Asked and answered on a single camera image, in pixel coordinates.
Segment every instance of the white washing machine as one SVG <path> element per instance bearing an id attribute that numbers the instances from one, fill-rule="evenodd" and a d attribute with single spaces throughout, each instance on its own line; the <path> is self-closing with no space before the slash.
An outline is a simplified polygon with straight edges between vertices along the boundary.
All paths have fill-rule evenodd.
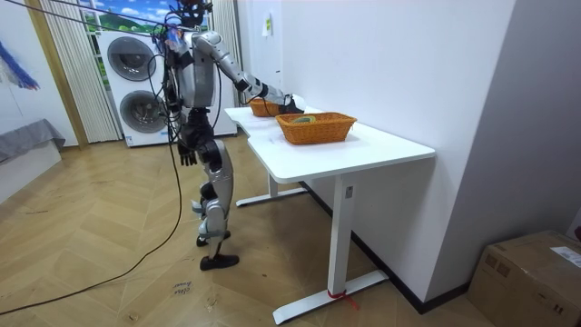
<path id="1" fill-rule="evenodd" d="M 97 34 L 97 43 L 127 145 L 167 143 L 167 126 L 160 116 L 163 93 L 155 101 L 148 78 L 149 63 L 153 89 L 158 92 L 163 80 L 163 58 L 158 56 L 150 61 L 158 53 L 152 38 L 147 34 L 102 31 Z M 217 95 L 218 78 L 215 80 Z M 214 99 L 208 114 L 211 124 L 218 112 L 217 106 L 218 101 Z M 222 74 L 221 108 L 233 106 L 232 83 Z M 227 114 L 220 114 L 214 134 L 236 134 L 236 125 Z"/>

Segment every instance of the robot leg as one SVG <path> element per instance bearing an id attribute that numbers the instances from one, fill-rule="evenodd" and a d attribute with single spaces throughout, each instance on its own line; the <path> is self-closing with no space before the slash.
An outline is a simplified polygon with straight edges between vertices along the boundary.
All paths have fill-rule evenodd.
<path id="1" fill-rule="evenodd" d="M 211 140 L 198 150 L 209 182 L 200 189 L 204 221 L 200 225 L 200 238 L 207 242 L 208 256 L 200 262 L 200 269 L 226 268 L 238 263 L 236 255 L 220 254 L 222 240 L 227 234 L 228 213 L 233 193 L 233 170 L 230 156 L 222 141 Z"/>
<path id="2" fill-rule="evenodd" d="M 209 187 L 212 187 L 212 184 L 210 182 L 206 182 L 203 183 L 202 185 L 200 185 L 200 194 L 204 194 L 205 190 L 208 190 Z M 208 207 L 208 200 L 206 200 L 203 196 L 200 198 L 199 202 L 195 202 L 194 200 L 192 200 L 192 211 L 194 213 L 196 213 L 198 215 L 198 217 L 200 218 L 200 220 L 204 221 L 207 217 L 206 215 L 206 209 Z M 226 230 L 226 234 L 224 234 L 224 240 L 229 239 L 231 236 L 230 231 Z M 196 240 L 196 246 L 198 247 L 203 247 L 208 245 L 208 240 L 206 240 L 205 238 L 198 236 L 198 239 Z"/>

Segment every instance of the wooden floor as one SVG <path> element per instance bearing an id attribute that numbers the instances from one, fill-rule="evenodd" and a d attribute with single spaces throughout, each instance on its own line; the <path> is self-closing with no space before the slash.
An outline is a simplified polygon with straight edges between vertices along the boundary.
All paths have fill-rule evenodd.
<path id="1" fill-rule="evenodd" d="M 234 200 L 266 193 L 263 168 L 241 135 L 224 140 Z M 122 279 L 75 297 L 0 316 L 0 326 L 273 326 L 272 311 L 326 289 L 330 218 L 307 195 L 231 208 L 223 253 L 235 267 L 201 272 L 195 246 L 202 168 L 180 167 L 184 206 L 173 238 Z M 63 161 L 0 204 L 0 311 L 123 273 L 160 243 L 178 216 L 167 146 L 122 142 L 63 153 Z M 351 245 L 349 278 L 374 270 Z M 464 298 L 419 316 L 389 283 L 288 326 L 491 326 Z"/>

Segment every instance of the orange basket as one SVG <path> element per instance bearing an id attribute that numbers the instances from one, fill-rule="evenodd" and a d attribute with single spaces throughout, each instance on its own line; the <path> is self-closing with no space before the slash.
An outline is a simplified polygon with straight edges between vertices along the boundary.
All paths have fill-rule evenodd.
<path id="1" fill-rule="evenodd" d="M 293 123 L 302 116 L 314 116 L 314 122 Z M 345 141 L 347 133 L 357 119 L 339 113 L 280 114 L 276 120 L 284 137 L 292 144 L 320 144 Z"/>
<path id="2" fill-rule="evenodd" d="M 257 117 L 274 117 L 280 114 L 278 104 L 273 104 L 264 99 L 253 99 L 250 104 L 252 113 Z"/>

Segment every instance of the table leg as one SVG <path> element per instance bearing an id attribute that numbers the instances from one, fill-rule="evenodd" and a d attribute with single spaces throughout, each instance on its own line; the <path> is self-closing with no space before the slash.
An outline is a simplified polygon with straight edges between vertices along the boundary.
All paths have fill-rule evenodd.
<path id="1" fill-rule="evenodd" d="M 333 295 L 343 292 L 352 294 L 388 279 L 388 276 L 384 272 L 377 270 L 352 281 L 345 282 L 347 278 L 347 262 L 349 261 L 355 189 L 356 185 L 352 174 L 337 175 L 335 177 L 333 223 L 330 237 L 329 279 L 327 281 L 328 290 Z M 281 324 L 289 319 L 337 300 L 329 297 L 328 291 L 318 292 L 280 307 L 272 313 L 272 316 L 277 324 Z"/>
<path id="2" fill-rule="evenodd" d="M 248 198 L 248 199 L 242 199 L 242 200 L 238 200 L 236 202 L 236 206 L 244 206 L 244 205 L 249 205 L 249 204 L 256 204 L 256 203 L 263 203 L 263 202 L 267 202 L 273 199 L 280 199 L 282 197 L 286 197 L 286 196 L 290 196 L 290 195 L 295 195 L 295 194 L 302 194 L 302 193 L 306 193 L 307 190 L 303 187 L 299 187 L 296 189 L 292 189 L 292 190 L 288 190 L 288 191 L 280 191 L 279 192 L 279 186 L 276 183 L 276 181 L 272 178 L 272 176 L 267 172 L 267 183 L 269 185 L 269 193 L 265 194 L 265 195 L 259 195 L 259 196 L 254 196 L 252 198 Z"/>

